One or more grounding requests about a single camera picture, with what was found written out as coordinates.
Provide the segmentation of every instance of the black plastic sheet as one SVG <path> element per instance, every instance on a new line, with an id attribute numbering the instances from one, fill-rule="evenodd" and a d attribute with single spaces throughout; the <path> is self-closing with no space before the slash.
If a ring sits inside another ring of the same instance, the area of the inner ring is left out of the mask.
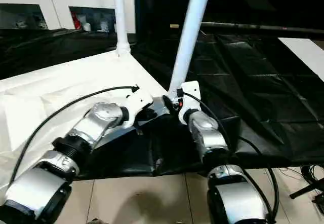
<path id="1" fill-rule="evenodd" d="M 139 63 L 166 89 L 179 36 L 132 46 Z M 0 31 L 0 78 L 113 49 L 115 37 L 79 31 Z M 222 120 L 245 168 L 324 163 L 323 82 L 277 38 L 199 35 L 187 80 Z M 201 171 L 194 142 L 165 115 L 96 149 L 80 179 Z M 242 136 L 266 156 L 260 158 Z"/>

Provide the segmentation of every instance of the beige floor tile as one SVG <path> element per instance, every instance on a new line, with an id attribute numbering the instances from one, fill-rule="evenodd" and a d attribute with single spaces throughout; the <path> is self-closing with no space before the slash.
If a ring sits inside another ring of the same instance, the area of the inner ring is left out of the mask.
<path id="1" fill-rule="evenodd" d="M 280 190 L 280 202 L 282 203 L 290 223 L 323 223 L 323 216 L 319 213 L 316 206 L 311 202 L 316 193 L 310 192 L 292 200 L 289 195 L 307 186 L 308 183 L 304 181 L 300 175 L 294 173 L 293 171 L 285 171 L 283 168 L 281 168 L 281 170 L 283 173 L 280 172 L 279 169 L 276 169 L 275 174 Z"/>
<path id="2" fill-rule="evenodd" d="M 186 173 L 191 214 L 194 224 L 210 224 L 207 180 L 197 173 Z"/>
<path id="3" fill-rule="evenodd" d="M 191 223 L 183 175 L 96 180 L 88 220 L 109 224 Z"/>
<path id="4" fill-rule="evenodd" d="M 87 222 L 93 183 L 93 180 L 72 183 L 72 193 L 55 224 L 85 224 Z"/>
<path id="5" fill-rule="evenodd" d="M 250 175 L 264 191 L 270 204 L 273 203 L 273 188 L 263 169 L 249 170 Z M 195 173 L 186 174 L 190 206 L 194 224 L 210 224 L 207 205 L 207 180 Z M 289 224 L 282 206 L 277 215 L 278 224 Z"/>

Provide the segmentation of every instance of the red object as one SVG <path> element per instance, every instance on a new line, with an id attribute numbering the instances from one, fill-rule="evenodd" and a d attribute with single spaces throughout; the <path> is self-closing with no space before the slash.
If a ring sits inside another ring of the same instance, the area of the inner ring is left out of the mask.
<path id="1" fill-rule="evenodd" d="M 72 15 L 73 23 L 74 23 L 74 28 L 76 30 L 81 30 L 82 26 L 81 26 L 80 21 L 77 19 L 76 14 L 74 12 L 71 12 L 71 15 Z"/>

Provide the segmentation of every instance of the black cable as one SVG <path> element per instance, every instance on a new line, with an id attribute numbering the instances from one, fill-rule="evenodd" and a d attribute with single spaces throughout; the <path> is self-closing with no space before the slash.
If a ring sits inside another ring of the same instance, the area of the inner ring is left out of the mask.
<path id="1" fill-rule="evenodd" d="M 17 172 L 18 172 L 18 169 L 19 169 L 19 166 L 22 162 L 22 159 L 31 143 L 31 141 L 33 140 L 33 138 L 35 137 L 35 135 L 37 134 L 37 132 L 50 120 L 52 119 L 53 117 L 55 117 L 57 114 L 59 114 L 60 112 L 62 112 L 63 110 L 67 109 L 68 107 L 72 106 L 73 104 L 79 102 L 79 101 L 82 101 L 84 99 L 87 99 L 89 97 L 92 97 L 94 95 L 97 95 L 97 94 L 101 94 L 101 93 L 104 93 L 104 92 L 107 92 L 107 91 L 112 91 L 112 90 L 119 90 L 119 89 L 132 89 L 132 91 L 135 91 L 138 89 L 138 87 L 136 86 L 118 86 L 118 87 L 112 87 L 112 88 L 107 88 L 107 89 L 104 89 L 104 90 L 101 90 L 101 91 L 97 91 L 97 92 L 94 92 L 94 93 L 91 93 L 91 94 L 88 94 L 88 95 L 85 95 L 85 96 L 82 96 L 72 102 L 69 102 L 68 104 L 66 104 L 65 106 L 61 107 L 60 109 L 58 109 L 57 111 L 55 111 L 54 113 L 52 113 L 48 118 L 46 118 L 44 121 L 42 121 L 42 123 L 34 130 L 34 132 L 31 134 L 31 136 L 27 139 L 26 141 L 26 144 L 24 146 L 24 148 L 22 149 L 20 155 L 19 155 L 19 158 L 16 162 L 16 165 L 15 165 L 15 168 L 13 170 L 13 173 L 11 175 L 11 178 L 10 178 L 10 181 L 9 181 L 9 186 L 14 182 L 15 178 L 16 178 L 16 175 L 17 175 Z"/>
<path id="2" fill-rule="evenodd" d="M 225 141 L 227 143 L 227 145 L 230 145 L 230 141 L 229 141 L 229 137 L 227 135 L 227 132 L 222 124 L 222 122 L 218 119 L 218 117 L 213 113 L 213 111 L 205 104 L 203 103 L 200 99 L 198 99 L 197 97 L 189 94 L 189 93 L 186 93 L 186 92 L 182 92 L 183 95 L 186 95 L 186 96 L 189 96 L 191 98 L 193 98 L 194 100 L 198 101 L 204 108 L 205 110 L 208 111 L 208 113 L 210 114 L 210 116 L 212 116 L 218 123 L 222 133 L 223 133 L 223 136 L 225 138 Z M 261 156 L 261 157 L 264 157 L 263 154 L 261 153 L 261 151 L 249 140 L 243 138 L 243 137 L 239 137 L 239 139 L 243 140 L 244 142 L 246 142 L 247 144 L 249 144 L 255 151 L 256 153 Z M 261 198 L 263 199 L 265 205 L 266 205 L 266 208 L 269 212 L 269 215 L 270 215 L 270 221 L 271 223 L 275 223 L 275 217 L 277 216 L 277 213 L 278 213 L 278 209 L 279 209 L 279 187 L 278 187 L 278 183 L 277 183 L 277 180 L 275 178 L 275 175 L 271 169 L 271 167 L 269 166 L 269 164 L 267 163 L 267 169 L 269 171 L 269 174 L 270 174 L 270 177 L 271 177 L 271 180 L 272 180 L 272 183 L 273 183 L 273 190 L 274 190 L 274 205 L 273 205 L 273 209 L 271 210 L 271 207 L 270 207 L 270 204 L 269 204 L 269 201 L 267 200 L 266 196 L 264 195 L 263 191 L 261 190 L 261 188 L 258 186 L 258 184 L 252 179 L 252 177 L 245 171 L 245 173 L 247 174 L 247 178 L 251 181 L 251 183 L 253 184 L 253 186 L 256 188 L 256 190 L 259 192 Z"/>
<path id="3" fill-rule="evenodd" d="M 245 143 L 249 144 L 255 151 L 256 153 L 261 156 L 264 157 L 263 154 L 261 153 L 261 151 L 249 140 L 243 138 L 243 137 L 238 137 L 240 140 L 243 140 Z M 270 167 L 270 165 L 268 163 L 267 164 L 267 169 L 268 172 L 270 174 L 271 180 L 272 180 L 272 184 L 273 184 L 273 191 L 274 191 L 274 204 L 273 204 L 273 209 L 272 209 L 272 221 L 275 220 L 275 217 L 278 214 L 278 209 L 279 209 L 279 186 L 277 183 L 277 179 L 273 173 L 272 168 Z"/>
<path id="4" fill-rule="evenodd" d="M 303 175 L 303 178 L 309 183 L 312 184 L 316 182 L 318 179 L 315 176 L 315 167 L 319 166 L 323 168 L 323 165 L 312 165 L 312 166 L 302 166 L 300 167 L 300 171 Z M 324 192 L 324 187 L 318 186 L 317 188 L 319 191 Z"/>
<path id="5" fill-rule="evenodd" d="M 264 192 L 262 191 L 262 189 L 259 187 L 259 185 L 255 182 L 255 180 L 251 177 L 251 175 L 249 175 L 249 173 L 245 169 L 243 169 L 243 172 L 247 176 L 249 181 L 252 183 L 252 185 L 255 187 L 255 189 L 258 191 L 258 193 L 260 194 L 260 196 L 265 204 L 265 207 L 267 208 L 267 211 L 269 213 L 268 220 L 270 220 L 270 223 L 275 223 L 274 217 L 272 217 L 273 211 L 271 209 L 270 203 L 269 203 L 267 197 L 265 196 Z"/>

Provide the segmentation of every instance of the white bracket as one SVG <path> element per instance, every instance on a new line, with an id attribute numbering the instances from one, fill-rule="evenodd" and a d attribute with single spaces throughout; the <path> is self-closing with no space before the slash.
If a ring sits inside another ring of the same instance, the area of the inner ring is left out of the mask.
<path id="1" fill-rule="evenodd" d="M 121 105 L 127 108 L 129 113 L 128 121 L 125 121 L 121 126 L 124 129 L 130 128 L 133 126 L 135 117 L 145 106 L 153 103 L 152 96 L 143 89 L 138 89 L 136 92 L 131 94 L 126 102 Z"/>
<path id="2" fill-rule="evenodd" d="M 184 82 L 181 84 L 181 89 L 183 92 L 191 94 L 200 100 L 200 89 L 198 81 Z M 188 111 L 189 109 L 197 109 L 200 111 L 201 108 L 200 103 L 198 101 L 187 95 L 183 95 L 182 101 L 183 105 L 181 110 L 179 111 L 179 120 L 182 124 L 186 125 L 187 123 L 183 119 L 183 116 L 186 113 L 186 111 Z"/>

